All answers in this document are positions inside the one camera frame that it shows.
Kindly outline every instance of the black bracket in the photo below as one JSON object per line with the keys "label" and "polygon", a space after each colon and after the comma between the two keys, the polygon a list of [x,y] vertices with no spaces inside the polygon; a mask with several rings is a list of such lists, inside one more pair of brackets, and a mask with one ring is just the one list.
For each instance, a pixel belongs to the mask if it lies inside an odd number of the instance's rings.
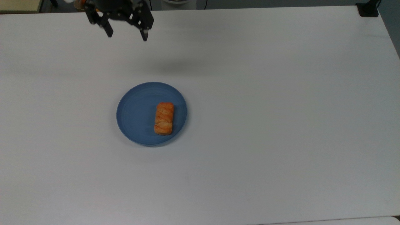
{"label": "black bracket", "polygon": [[367,3],[356,3],[358,13],[362,17],[378,17],[378,8],[376,4],[379,0],[370,0]]}
{"label": "black bracket", "polygon": [[84,4],[86,15],[91,24],[98,24],[99,27],[106,31],[108,37],[114,33],[108,19],[122,20],[130,25],[137,27],[144,41],[148,38],[148,31],[152,28],[154,18],[145,1],[140,1],[133,6],[130,0],[122,0],[121,4],[116,8],[102,8],[103,15],[100,17],[96,9],[96,1],[87,0]]}

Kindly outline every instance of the table surface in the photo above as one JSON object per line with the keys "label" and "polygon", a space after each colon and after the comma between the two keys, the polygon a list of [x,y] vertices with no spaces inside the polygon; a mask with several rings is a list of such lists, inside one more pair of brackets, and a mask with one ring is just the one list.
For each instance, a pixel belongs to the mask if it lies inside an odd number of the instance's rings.
{"label": "table surface", "polygon": [[42,0],[1,0],[0,13],[39,12]]}
{"label": "table surface", "polygon": [[394,217],[374,217],[361,219],[339,219],[328,221],[280,223],[279,225],[400,225]]}
{"label": "table surface", "polygon": [[[245,225],[400,214],[400,61],[355,6],[154,12],[147,42],[84,13],[0,16],[3,224]],[[188,104],[142,147],[116,108]]]}

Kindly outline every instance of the blue plate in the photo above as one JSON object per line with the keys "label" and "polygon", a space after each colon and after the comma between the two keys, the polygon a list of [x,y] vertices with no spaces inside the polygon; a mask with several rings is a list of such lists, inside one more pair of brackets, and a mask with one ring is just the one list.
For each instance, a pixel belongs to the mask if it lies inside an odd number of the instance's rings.
{"label": "blue plate", "polygon": [[[156,107],[160,102],[174,104],[172,133],[158,135],[154,132]],[[179,133],[187,116],[186,102],[174,87],[148,82],[130,89],[117,108],[117,123],[121,132],[131,141],[144,146],[160,145]]]}

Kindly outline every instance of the orange pastry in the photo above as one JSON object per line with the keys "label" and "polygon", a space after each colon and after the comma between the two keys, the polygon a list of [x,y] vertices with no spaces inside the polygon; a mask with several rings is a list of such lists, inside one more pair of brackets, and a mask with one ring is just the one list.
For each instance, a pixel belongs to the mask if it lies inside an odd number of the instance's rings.
{"label": "orange pastry", "polygon": [[173,115],[174,104],[171,102],[160,102],[157,105],[154,132],[158,135],[170,135],[172,133]]}

